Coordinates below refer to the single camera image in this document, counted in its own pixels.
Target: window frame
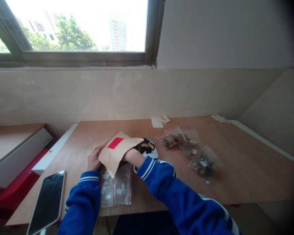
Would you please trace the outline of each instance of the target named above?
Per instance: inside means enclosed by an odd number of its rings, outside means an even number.
[[[145,52],[33,51],[17,19],[0,0],[0,38],[11,53],[0,53],[0,67],[156,66],[165,0],[148,0]]]

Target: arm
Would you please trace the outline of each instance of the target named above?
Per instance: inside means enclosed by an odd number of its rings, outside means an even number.
[[[88,157],[87,171],[74,186],[65,203],[66,214],[58,234],[91,235],[100,208],[99,172],[101,165],[98,154],[105,145],[95,148]]]
[[[177,179],[169,163],[145,159],[138,151],[129,153],[125,160],[139,168],[137,174],[154,197],[167,206],[181,234],[240,234],[228,211]]]

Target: small paper label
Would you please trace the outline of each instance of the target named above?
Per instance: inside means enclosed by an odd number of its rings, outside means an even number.
[[[116,137],[108,146],[110,149],[115,149],[121,141],[124,140],[123,138]]]
[[[122,194],[122,189],[117,189],[117,194]]]
[[[203,167],[208,166],[207,163],[205,163],[205,162],[200,162],[200,163],[202,164]]]
[[[105,191],[107,190],[107,187],[102,187],[101,189],[101,194],[103,195],[105,193]]]

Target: white paper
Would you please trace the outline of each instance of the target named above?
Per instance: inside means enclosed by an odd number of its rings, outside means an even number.
[[[122,189],[117,189],[117,194],[122,194]]]
[[[107,187],[106,187],[106,186],[102,187],[102,189],[101,189],[101,194],[103,195],[103,194],[105,193],[106,190],[107,190]]]
[[[218,122],[225,123],[225,124],[231,124],[228,119],[226,119],[225,117],[222,117],[222,116],[220,116],[218,114],[214,114],[211,117],[213,119],[215,119],[216,121],[218,121]]]
[[[202,164],[203,167],[208,166],[207,163],[205,163],[205,162],[200,162],[200,163]]]
[[[162,123],[155,118],[151,118],[151,124],[153,125],[153,128],[163,128]]]
[[[167,124],[169,121],[171,121],[167,116],[163,116],[163,117],[157,117],[156,118],[159,122],[162,123],[162,125]]]

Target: wooden desk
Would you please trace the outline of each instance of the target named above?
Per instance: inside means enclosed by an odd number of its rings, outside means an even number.
[[[38,123],[0,127],[0,161],[45,125]]]
[[[294,162],[258,141],[233,124],[222,124],[209,117],[172,118],[165,128],[175,125],[196,128],[200,138],[215,151],[224,170],[210,186],[187,167],[187,158],[179,148],[165,150],[155,139],[164,129],[153,128],[150,119],[81,122],[62,149],[33,186],[7,225],[30,222],[42,180],[66,170],[64,199],[87,168],[87,156],[98,145],[106,143],[118,131],[130,137],[154,138],[160,159],[170,162],[178,177],[196,192],[223,205],[287,200],[294,198]],[[115,206],[99,212],[99,216],[165,210],[148,191],[146,184],[134,174],[132,205]]]

